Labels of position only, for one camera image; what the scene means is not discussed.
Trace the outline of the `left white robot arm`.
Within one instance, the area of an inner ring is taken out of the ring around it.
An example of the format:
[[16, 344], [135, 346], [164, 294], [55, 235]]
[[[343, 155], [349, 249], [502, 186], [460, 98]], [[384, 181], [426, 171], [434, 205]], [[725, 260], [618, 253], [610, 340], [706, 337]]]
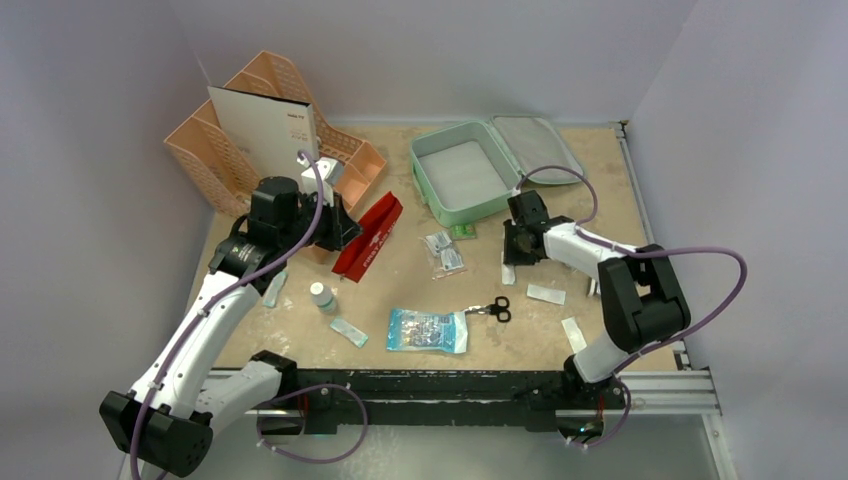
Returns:
[[125, 393], [110, 391], [99, 407], [131, 474], [158, 469], [184, 478], [210, 450], [216, 434], [263, 403], [284, 409], [300, 394], [295, 361], [263, 350], [222, 386], [203, 385], [241, 320], [271, 280], [305, 246], [340, 251], [363, 232], [330, 187], [300, 191], [295, 180], [267, 177], [250, 209], [216, 247], [198, 296], [153, 365]]

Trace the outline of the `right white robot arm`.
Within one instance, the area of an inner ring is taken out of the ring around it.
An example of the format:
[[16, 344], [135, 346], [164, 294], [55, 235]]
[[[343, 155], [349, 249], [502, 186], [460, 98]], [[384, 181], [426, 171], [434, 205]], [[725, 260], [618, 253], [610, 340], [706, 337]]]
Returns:
[[670, 260], [661, 252], [616, 244], [584, 231], [576, 221], [552, 217], [535, 191], [508, 199], [504, 263], [530, 266], [553, 260], [588, 275], [600, 287], [603, 332], [564, 362], [561, 392], [576, 407], [596, 399], [601, 384], [631, 355], [670, 339], [691, 324], [691, 313]]

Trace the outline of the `red first aid pouch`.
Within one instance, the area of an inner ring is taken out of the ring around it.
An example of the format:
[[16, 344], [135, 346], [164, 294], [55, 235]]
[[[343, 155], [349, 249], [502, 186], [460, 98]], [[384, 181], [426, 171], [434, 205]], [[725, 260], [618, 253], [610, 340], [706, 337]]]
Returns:
[[403, 205], [392, 192], [384, 194], [361, 217], [359, 224], [363, 233], [340, 253], [331, 271], [358, 283], [376, 259], [402, 211]]

